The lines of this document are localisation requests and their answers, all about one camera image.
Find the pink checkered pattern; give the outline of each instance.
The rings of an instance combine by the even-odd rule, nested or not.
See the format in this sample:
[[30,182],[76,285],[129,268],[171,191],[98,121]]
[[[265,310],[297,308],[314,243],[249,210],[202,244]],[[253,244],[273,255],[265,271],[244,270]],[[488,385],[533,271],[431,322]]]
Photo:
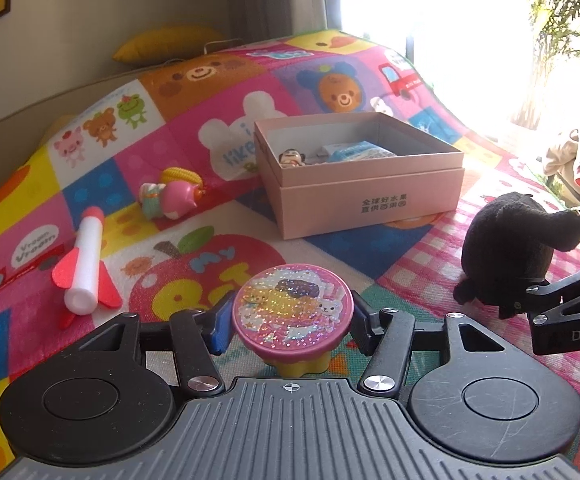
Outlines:
[[[521,350],[532,354],[530,329],[525,316],[500,320],[498,309],[478,301],[459,307],[452,290],[461,277],[460,255],[465,234],[483,204],[463,198],[456,211],[442,216],[430,231],[401,257],[377,283],[435,316],[460,309]],[[580,249],[554,253],[547,279],[560,280],[580,270]],[[534,356],[569,381],[580,393],[580,352]]]

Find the round toy lid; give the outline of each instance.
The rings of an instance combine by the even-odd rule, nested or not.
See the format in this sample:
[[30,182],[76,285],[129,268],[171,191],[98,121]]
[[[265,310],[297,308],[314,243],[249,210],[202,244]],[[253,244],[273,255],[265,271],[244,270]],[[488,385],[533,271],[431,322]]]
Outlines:
[[232,320],[263,359],[299,362],[333,350],[348,330],[353,299],[333,272],[288,264],[260,272],[238,292]]

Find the yellow pillow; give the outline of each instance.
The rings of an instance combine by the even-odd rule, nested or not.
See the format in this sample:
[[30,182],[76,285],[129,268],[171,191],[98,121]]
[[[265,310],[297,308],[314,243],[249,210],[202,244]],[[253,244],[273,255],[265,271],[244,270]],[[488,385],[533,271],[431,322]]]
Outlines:
[[206,43],[223,39],[220,32],[205,25],[163,27],[135,36],[119,48],[112,59],[136,67],[171,59],[191,59],[203,54]]

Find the ribbed gray plate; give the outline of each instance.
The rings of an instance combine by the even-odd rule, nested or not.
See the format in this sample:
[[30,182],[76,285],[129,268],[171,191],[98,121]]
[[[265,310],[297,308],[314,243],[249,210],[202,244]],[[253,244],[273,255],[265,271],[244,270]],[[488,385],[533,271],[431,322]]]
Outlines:
[[424,440],[392,400],[344,379],[236,379],[226,394],[192,400],[172,430],[114,464],[61,468],[28,458],[7,480],[569,480],[563,457],[521,467],[464,462]]

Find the black circular pad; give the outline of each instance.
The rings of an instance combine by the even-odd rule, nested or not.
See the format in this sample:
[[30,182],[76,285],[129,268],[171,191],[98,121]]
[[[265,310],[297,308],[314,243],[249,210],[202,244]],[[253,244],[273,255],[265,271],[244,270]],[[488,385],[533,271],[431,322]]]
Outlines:
[[108,335],[93,332],[88,349],[81,340],[5,389],[0,425],[16,455],[56,465],[111,462],[169,425],[169,386],[135,361],[136,344],[96,349]]
[[68,379],[46,391],[44,405],[66,420],[88,420],[109,412],[119,400],[118,390],[101,379]]
[[456,321],[447,323],[446,364],[410,392],[407,409],[417,426],[441,447],[480,462],[530,463],[566,451],[580,427],[576,390],[480,325]]
[[516,420],[530,415],[538,406],[538,397],[531,387],[500,377],[468,384],[463,390],[463,400],[473,412],[494,420]]

